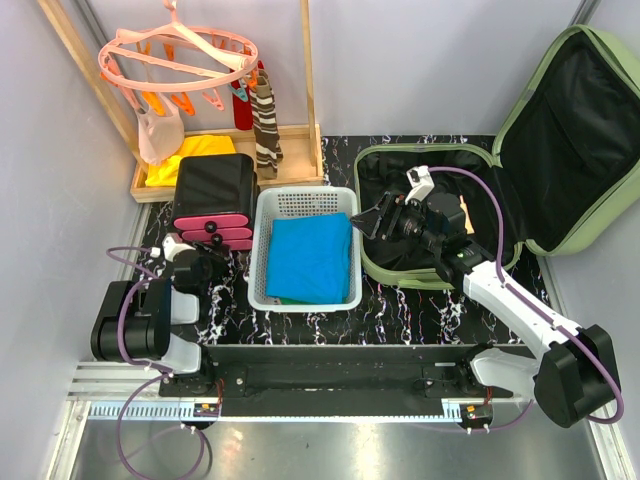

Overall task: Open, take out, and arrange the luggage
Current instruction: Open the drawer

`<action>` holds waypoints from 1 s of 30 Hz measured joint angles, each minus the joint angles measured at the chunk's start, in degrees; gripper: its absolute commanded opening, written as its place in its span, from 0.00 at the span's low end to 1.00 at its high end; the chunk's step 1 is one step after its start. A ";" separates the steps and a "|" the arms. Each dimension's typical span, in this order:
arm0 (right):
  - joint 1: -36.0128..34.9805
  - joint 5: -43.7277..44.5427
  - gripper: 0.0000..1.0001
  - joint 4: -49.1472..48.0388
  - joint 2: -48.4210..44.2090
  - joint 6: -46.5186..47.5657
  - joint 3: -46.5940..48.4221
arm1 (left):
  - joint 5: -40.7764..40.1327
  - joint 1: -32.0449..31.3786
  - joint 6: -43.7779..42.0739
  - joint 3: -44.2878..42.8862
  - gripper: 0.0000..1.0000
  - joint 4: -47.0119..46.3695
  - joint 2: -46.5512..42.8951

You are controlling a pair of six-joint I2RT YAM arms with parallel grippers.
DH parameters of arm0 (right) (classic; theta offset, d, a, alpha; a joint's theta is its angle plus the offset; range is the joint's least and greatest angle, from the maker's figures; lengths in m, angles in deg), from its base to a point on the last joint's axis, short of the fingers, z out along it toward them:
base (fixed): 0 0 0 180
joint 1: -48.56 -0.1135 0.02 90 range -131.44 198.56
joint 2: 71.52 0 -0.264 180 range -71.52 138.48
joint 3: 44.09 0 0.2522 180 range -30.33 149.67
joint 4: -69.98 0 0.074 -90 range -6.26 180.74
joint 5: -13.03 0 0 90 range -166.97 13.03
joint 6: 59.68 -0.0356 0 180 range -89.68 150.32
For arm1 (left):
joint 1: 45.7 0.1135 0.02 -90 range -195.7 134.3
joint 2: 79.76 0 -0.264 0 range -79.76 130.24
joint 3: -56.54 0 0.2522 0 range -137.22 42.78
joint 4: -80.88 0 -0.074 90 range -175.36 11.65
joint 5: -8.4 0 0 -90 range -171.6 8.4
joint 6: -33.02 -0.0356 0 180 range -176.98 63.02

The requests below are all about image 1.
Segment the magenta plastic tray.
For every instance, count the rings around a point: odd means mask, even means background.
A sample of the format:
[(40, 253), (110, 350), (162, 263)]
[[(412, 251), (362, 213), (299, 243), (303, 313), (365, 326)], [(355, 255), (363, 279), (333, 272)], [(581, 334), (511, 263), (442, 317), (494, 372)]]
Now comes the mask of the magenta plastic tray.
[(175, 219), (173, 225), (179, 231), (204, 230), (215, 233), (221, 229), (246, 227), (249, 225), (249, 218), (237, 213), (190, 216)]

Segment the blue shirt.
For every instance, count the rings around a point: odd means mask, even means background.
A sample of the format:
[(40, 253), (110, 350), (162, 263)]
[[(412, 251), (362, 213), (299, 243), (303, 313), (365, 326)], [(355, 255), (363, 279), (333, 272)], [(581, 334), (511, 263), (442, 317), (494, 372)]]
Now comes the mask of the blue shirt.
[(276, 219), (266, 263), (266, 294), (315, 305), (340, 304), (350, 287), (352, 226), (346, 214)]

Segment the green shirt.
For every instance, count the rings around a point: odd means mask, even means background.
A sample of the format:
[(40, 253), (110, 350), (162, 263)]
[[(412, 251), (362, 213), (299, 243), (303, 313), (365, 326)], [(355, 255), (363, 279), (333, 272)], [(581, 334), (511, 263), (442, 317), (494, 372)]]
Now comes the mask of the green shirt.
[(276, 305), (310, 305), (309, 302), (299, 301), (295, 299), (289, 299), (284, 297), (271, 297)]

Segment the green hard-shell suitcase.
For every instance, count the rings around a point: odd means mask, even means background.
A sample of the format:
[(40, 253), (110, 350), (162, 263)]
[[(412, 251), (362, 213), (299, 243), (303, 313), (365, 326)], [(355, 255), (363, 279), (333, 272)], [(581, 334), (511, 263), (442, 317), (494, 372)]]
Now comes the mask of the green hard-shell suitcase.
[(354, 163), (362, 209), (407, 194), (427, 165), (461, 197), (474, 239), (505, 268), (523, 251), (584, 250), (639, 197), (639, 61), (613, 34), (585, 25), (551, 44), (490, 148), (391, 143)]

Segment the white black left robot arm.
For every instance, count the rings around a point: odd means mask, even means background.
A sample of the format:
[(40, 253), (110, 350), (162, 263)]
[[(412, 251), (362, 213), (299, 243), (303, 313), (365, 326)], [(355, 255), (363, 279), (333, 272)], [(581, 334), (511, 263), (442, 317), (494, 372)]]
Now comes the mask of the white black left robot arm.
[[(127, 260), (121, 251), (162, 256), (172, 273), (162, 277), (149, 268)], [(94, 358), (155, 369), (181, 384), (196, 396), (215, 386), (216, 372), (204, 349), (172, 332), (176, 326), (194, 325), (208, 287), (226, 275), (230, 249), (220, 242), (212, 245), (182, 241), (176, 234), (165, 236), (160, 247), (111, 247), (108, 257), (141, 273), (138, 281), (109, 284), (91, 336)]]

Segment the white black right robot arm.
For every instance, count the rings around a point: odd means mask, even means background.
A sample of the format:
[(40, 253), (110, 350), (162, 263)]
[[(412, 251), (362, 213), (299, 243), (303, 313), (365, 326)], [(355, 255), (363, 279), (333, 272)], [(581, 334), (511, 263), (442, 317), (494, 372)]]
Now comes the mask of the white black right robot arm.
[(466, 214), (452, 194), (436, 193), (419, 203), (385, 193), (352, 217), (371, 240), (407, 240), (429, 252), (441, 280), (462, 291), (507, 325), (531, 355), (520, 357), (479, 347), (454, 371), (466, 396), (488, 386), (535, 401), (556, 425), (587, 419), (615, 423), (624, 413), (613, 342), (601, 327), (583, 328), (522, 288), (467, 233)]

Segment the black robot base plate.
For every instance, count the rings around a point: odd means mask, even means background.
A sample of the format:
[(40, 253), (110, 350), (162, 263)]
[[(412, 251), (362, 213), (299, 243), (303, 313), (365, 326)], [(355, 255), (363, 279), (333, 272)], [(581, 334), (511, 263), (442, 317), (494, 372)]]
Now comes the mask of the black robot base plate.
[(127, 420), (455, 423), (464, 404), (526, 403), (540, 362), (522, 345), (492, 347), (215, 347), (204, 368), (158, 379)]

